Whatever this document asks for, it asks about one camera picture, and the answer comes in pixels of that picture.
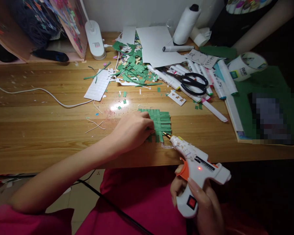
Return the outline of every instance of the thread spool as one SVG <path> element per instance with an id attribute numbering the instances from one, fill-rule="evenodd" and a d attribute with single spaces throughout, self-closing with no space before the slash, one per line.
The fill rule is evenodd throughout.
<path id="1" fill-rule="evenodd" d="M 205 45 L 208 42 L 208 39 L 202 33 L 200 33 L 200 30 L 196 27 L 194 27 L 190 33 L 190 38 L 199 47 Z"/>
<path id="2" fill-rule="evenodd" d="M 186 7 L 179 24 L 177 25 L 176 31 L 173 35 L 173 42 L 177 45 L 183 45 L 186 43 L 198 17 L 201 13 L 201 9 L 197 4 L 193 4 L 191 7 Z"/>

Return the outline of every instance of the glue gun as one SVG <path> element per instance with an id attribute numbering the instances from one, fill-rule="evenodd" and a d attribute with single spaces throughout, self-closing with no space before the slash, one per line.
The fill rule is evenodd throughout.
<path id="1" fill-rule="evenodd" d="M 191 177 L 201 188 L 203 188 L 206 179 L 212 179 L 218 184 L 224 184 L 231 179 L 230 171 L 223 167 L 221 163 L 211 164 L 208 160 L 208 154 L 181 137 L 163 133 L 170 139 L 174 149 L 179 151 L 186 159 L 185 161 L 180 158 L 184 162 L 184 167 L 177 175 L 180 175 L 185 180 Z M 195 217 L 198 204 L 188 185 L 182 195 L 176 197 L 176 202 L 177 208 L 185 218 Z"/>

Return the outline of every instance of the desk surface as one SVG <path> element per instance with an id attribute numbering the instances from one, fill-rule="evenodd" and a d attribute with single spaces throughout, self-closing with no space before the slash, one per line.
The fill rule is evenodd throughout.
<path id="1" fill-rule="evenodd" d="M 112 44 L 118 33 L 102 35 L 107 44 Z M 86 63 L 70 63 L 68 66 L 57 63 L 3 65 L 0 66 L 0 86 L 11 92 L 41 87 L 63 104 L 82 103 L 86 101 L 83 96 L 92 82 L 83 78 L 94 75 L 88 66 L 102 69 L 103 63 L 109 61 L 115 66 L 113 56 L 117 53 L 111 47 L 106 52 L 106 59 L 99 61 L 92 57 L 88 49 Z M 228 123 L 221 122 L 204 106 L 203 110 L 196 110 L 192 100 L 181 92 L 178 93 L 187 102 L 182 107 L 178 106 L 165 96 L 170 87 L 161 85 L 161 93 L 157 92 L 157 87 L 152 86 L 151 90 L 142 87 L 140 95 L 138 87 L 119 86 L 111 82 L 106 97 L 96 102 L 103 114 L 92 103 L 64 108 L 39 90 L 14 95 L 0 91 L 0 174 L 40 172 L 107 136 L 122 116 L 140 107 L 170 112 L 172 133 L 206 152 L 212 162 L 294 158 L 294 147 L 238 143 L 225 103 L 218 97 L 212 98 L 212 105 L 229 119 Z M 123 96 L 119 98 L 119 91 L 128 92 L 127 104 L 123 104 Z M 96 128 L 85 134 L 95 127 L 95 124 L 88 122 L 88 117 L 96 123 L 104 121 L 101 126 L 106 130 Z M 102 168 L 180 163 L 175 150 L 163 149 L 159 143 L 146 142 Z"/>

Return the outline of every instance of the floor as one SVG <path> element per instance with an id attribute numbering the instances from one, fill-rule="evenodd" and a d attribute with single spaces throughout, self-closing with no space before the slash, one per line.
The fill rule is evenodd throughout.
<path id="1" fill-rule="evenodd" d="M 104 169 L 96 170 L 92 177 L 86 182 L 96 190 L 99 190 L 104 171 Z M 81 179 L 88 178 L 91 173 L 92 171 L 81 177 Z M 6 188 L 6 186 L 0 188 L 0 205 L 4 204 L 11 197 L 11 195 L 27 181 L 28 179 L 22 179 L 20 181 L 14 182 L 13 186 L 10 188 Z M 98 198 L 99 197 L 95 193 L 80 183 L 72 186 L 71 191 L 63 194 L 57 201 L 49 206 L 46 210 L 46 213 L 55 212 L 65 208 L 74 208 L 75 211 L 71 223 L 72 235 L 74 235 L 88 213 L 96 205 Z"/>

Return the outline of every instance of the scissors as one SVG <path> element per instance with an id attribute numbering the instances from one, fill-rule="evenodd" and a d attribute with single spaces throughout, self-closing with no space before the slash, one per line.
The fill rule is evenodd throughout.
<path id="1" fill-rule="evenodd" d="M 198 73 L 193 73 L 193 72 L 186 73 L 184 75 L 178 75 L 178 74 L 168 72 L 165 67 L 162 67 L 159 70 L 163 71 L 164 73 L 166 73 L 166 74 L 174 77 L 178 81 L 180 81 L 181 82 L 181 87 L 184 88 L 184 90 L 186 90 L 188 93 L 190 93 L 192 95 L 196 95 L 196 96 L 206 94 L 206 91 L 207 91 L 206 86 L 208 86 L 209 83 L 208 83 L 208 80 L 203 75 L 198 74 Z M 202 84 L 200 82 L 197 82 L 196 80 L 190 78 L 189 76 L 201 78 L 204 81 L 204 84 Z M 201 93 L 194 92 L 187 85 L 200 88 L 203 92 L 201 92 Z"/>

